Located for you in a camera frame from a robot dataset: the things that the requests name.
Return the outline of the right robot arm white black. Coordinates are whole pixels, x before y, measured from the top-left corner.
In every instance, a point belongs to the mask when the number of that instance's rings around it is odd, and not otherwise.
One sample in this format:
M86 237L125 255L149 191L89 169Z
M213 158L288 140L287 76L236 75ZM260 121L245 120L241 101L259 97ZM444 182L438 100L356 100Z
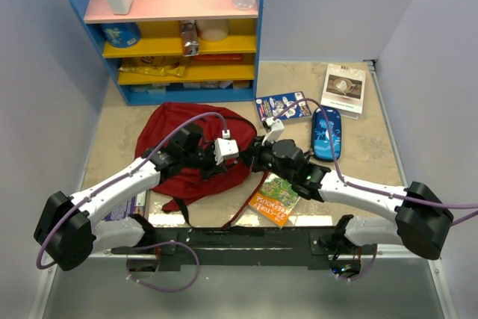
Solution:
M293 140L264 142L257 137L240 160L251 171L268 171L291 184L303 199L338 203L370 212L371 217L344 215L326 239L336 252L356 247L401 245L411 253L437 260L453 222L450 210L424 184L387 187L356 179L340 179L338 171L310 162Z

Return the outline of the red backpack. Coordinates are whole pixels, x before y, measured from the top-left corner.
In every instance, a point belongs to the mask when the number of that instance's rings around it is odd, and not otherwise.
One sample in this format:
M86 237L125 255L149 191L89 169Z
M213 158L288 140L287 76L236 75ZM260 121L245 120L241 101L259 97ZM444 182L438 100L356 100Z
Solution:
M164 138L183 122L206 112L223 117L206 116L194 120L169 139L161 150L173 157L173 177L161 176L153 191L172 199L161 210L167 214L181 212L188 218L187 207L205 196L222 193L242 184L250 174L245 157L227 160L216 166L214 141L227 125L232 139L244 153L258 136L255 126L228 108L182 102L165 102L151 115L137 139L135 157L146 157Z

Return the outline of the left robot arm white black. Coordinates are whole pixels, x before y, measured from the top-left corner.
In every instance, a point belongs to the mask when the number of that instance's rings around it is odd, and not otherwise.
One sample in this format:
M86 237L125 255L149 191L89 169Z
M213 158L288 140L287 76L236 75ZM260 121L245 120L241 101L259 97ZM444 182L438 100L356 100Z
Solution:
M68 271L83 263L92 253L120 247L137 253L149 252L155 244L154 226L141 214L121 220L105 218L116 207L134 196L151 190L190 165L186 154L200 153L200 136L188 124L168 134L156 147L147 149L130 165L112 177L83 191L67 196L61 191L46 201L34 239L40 245L36 266L45 270L48 254L52 264Z

